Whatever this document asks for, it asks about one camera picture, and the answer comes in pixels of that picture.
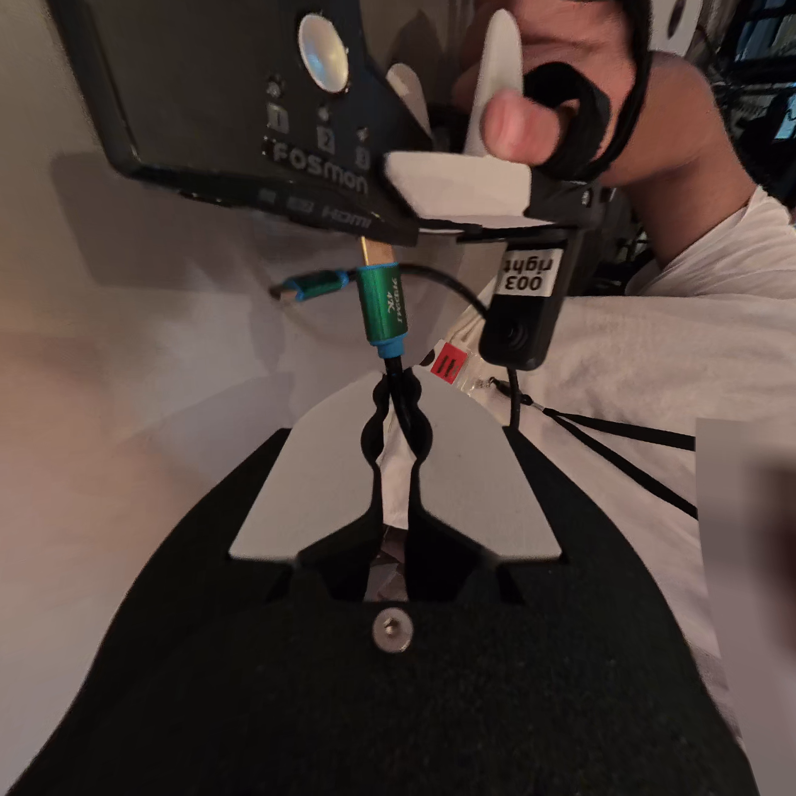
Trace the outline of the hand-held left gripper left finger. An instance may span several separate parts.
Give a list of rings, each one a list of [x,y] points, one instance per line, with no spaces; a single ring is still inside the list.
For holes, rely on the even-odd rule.
[[[294,562],[335,532],[383,526],[383,424],[389,393],[366,373],[327,397],[288,432],[229,549],[240,561]]]

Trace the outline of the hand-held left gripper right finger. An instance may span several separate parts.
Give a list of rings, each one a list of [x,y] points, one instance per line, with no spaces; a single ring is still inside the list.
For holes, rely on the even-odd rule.
[[[425,369],[410,369],[406,381],[418,449],[398,443],[406,560],[558,560],[561,546],[501,423]]]

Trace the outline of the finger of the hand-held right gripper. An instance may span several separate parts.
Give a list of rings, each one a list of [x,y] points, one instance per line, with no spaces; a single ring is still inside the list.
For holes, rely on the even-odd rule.
[[[428,104],[414,69],[401,62],[395,63],[387,71],[386,80],[396,96],[390,107],[390,140],[420,140],[421,131],[426,140],[432,140]]]
[[[412,210],[420,234],[476,235],[551,225],[526,215],[532,197],[529,166],[493,156],[393,151],[384,176]]]

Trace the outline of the green HDMI cable gold tip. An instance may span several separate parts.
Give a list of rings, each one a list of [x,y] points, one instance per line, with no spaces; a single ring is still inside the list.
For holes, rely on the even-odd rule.
[[[411,452],[423,453],[425,443],[423,422],[413,394],[407,391],[403,371],[404,338],[408,333],[408,320],[403,296],[400,264],[393,246],[360,239],[362,263],[355,271],[368,343],[383,362],[393,410]]]

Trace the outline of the black HDMI switch box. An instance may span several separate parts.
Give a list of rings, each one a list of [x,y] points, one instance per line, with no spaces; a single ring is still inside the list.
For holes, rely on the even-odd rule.
[[[108,162],[197,201],[412,246],[384,173],[432,138],[377,66],[360,2],[48,2]]]

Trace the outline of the person's right forearm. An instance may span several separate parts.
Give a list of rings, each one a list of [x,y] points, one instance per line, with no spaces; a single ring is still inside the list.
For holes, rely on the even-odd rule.
[[[756,190],[708,81],[670,53],[653,56],[638,122],[602,184],[626,195],[661,267],[746,207]]]

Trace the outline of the person's right hand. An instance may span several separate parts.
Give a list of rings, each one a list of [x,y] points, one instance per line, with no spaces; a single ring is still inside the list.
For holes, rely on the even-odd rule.
[[[515,1],[475,2],[473,18],[459,50],[460,77],[452,89],[453,104],[464,112],[473,104],[485,33],[498,10],[514,18],[522,42],[524,73],[560,62],[572,66],[610,101],[611,120],[596,152],[612,142],[622,106],[636,77],[631,23],[619,2]],[[567,100],[551,109],[503,89],[487,103],[480,122],[487,152],[502,160],[538,166],[561,148],[580,108]]]

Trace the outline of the badge with red label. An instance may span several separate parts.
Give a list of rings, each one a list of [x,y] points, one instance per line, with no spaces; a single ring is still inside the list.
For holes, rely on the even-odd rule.
[[[440,340],[419,363],[418,368],[470,397],[494,390],[491,366],[477,352],[461,342]]]

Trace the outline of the person's white shirt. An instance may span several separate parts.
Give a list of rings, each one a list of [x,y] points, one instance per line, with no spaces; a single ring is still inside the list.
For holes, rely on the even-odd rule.
[[[794,425],[795,234],[782,204],[749,203],[627,296],[572,298],[548,357],[520,377],[563,413],[695,434],[697,420]],[[737,740],[704,578],[699,526],[540,410],[522,433],[619,528],[650,571]]]

